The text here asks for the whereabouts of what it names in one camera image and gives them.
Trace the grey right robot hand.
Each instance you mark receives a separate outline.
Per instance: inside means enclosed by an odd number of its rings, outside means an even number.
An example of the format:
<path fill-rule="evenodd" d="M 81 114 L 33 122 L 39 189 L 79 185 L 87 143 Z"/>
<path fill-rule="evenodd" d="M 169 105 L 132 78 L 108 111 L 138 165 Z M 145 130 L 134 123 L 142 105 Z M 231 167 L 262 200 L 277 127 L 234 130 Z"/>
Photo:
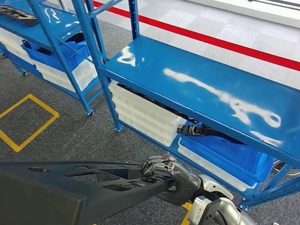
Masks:
<path fill-rule="evenodd" d="M 203 193 L 200 177 L 172 155 L 149 156 L 142 166 L 143 177 L 152 176 L 156 171 L 166 171 L 175 182 L 174 190 L 168 189 L 157 195 L 163 201 L 180 206 L 188 201 L 193 202 Z"/>

